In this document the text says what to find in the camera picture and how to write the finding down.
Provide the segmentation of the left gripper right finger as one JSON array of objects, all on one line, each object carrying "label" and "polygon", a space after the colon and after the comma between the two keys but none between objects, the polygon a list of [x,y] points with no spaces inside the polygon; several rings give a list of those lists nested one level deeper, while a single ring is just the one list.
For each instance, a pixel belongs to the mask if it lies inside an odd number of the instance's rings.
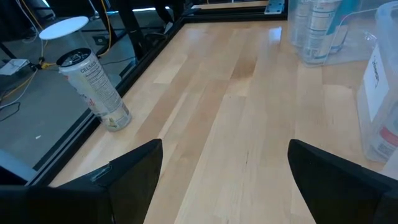
[{"label": "left gripper right finger", "polygon": [[287,157],[316,224],[391,224],[391,178],[298,139]]}]

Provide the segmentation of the silver metal bracket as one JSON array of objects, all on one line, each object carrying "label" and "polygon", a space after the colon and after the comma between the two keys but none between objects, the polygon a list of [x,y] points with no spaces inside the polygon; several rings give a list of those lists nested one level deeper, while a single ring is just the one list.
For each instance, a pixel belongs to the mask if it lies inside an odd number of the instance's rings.
[{"label": "silver metal bracket", "polygon": [[282,14],[285,7],[285,0],[268,0],[264,10],[265,15]]}]

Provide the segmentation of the black desk leg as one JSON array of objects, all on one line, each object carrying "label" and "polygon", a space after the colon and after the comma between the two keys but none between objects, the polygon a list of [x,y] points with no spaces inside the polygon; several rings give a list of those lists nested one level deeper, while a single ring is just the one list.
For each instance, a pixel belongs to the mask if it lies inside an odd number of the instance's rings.
[{"label": "black desk leg", "polygon": [[141,31],[135,17],[134,9],[143,7],[154,7],[158,16],[165,22],[171,24],[178,20],[185,10],[187,0],[109,0],[111,6],[119,12],[121,20],[126,28],[127,35],[131,40],[134,54],[140,60],[150,50],[148,43]]}]

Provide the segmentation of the white Celsius Peach Vibe can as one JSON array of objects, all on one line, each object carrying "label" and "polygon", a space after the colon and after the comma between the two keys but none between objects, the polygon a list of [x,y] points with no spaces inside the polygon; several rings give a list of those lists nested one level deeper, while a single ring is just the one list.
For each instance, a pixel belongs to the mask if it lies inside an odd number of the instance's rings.
[{"label": "white Celsius Peach Vibe can", "polygon": [[381,101],[358,97],[358,117],[364,155],[385,163],[398,150],[398,92],[389,92]]},{"label": "white Celsius Peach Vibe can", "polygon": [[72,50],[62,55],[56,64],[108,131],[119,131],[131,122],[130,111],[91,49]]}]

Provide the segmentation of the white flat box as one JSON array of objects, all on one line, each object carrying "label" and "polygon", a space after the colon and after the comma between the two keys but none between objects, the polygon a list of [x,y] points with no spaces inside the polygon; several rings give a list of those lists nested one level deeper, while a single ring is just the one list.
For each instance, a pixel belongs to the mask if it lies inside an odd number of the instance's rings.
[{"label": "white flat box", "polygon": [[22,68],[28,66],[28,64],[30,64],[30,61],[27,59],[11,59],[3,67],[0,68],[0,75],[11,76],[17,73]]}]

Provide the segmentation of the clear plastic bin with label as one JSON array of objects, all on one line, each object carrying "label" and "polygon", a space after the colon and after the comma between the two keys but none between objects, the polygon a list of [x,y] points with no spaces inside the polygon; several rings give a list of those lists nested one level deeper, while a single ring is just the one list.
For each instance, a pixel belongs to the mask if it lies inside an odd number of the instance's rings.
[{"label": "clear plastic bin with label", "polygon": [[[381,101],[398,92],[398,1],[387,2],[376,11],[376,44],[365,69],[358,97]],[[384,164],[382,174],[398,180],[398,150]]]}]

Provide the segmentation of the grey round stand base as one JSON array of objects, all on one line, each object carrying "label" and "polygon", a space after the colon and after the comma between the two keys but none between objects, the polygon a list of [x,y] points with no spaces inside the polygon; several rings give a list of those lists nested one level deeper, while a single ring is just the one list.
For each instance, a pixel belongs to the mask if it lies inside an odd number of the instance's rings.
[{"label": "grey round stand base", "polygon": [[39,38],[41,40],[53,40],[64,37],[79,31],[87,25],[89,19],[86,16],[71,17],[62,21],[56,22],[48,26],[40,32]]}]

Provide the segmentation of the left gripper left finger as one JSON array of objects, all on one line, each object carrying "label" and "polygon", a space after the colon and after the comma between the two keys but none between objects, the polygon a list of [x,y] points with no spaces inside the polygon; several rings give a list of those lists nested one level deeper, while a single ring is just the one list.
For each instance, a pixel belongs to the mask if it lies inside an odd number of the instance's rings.
[{"label": "left gripper left finger", "polygon": [[59,188],[74,193],[75,224],[143,224],[160,177],[162,140],[153,139]]}]

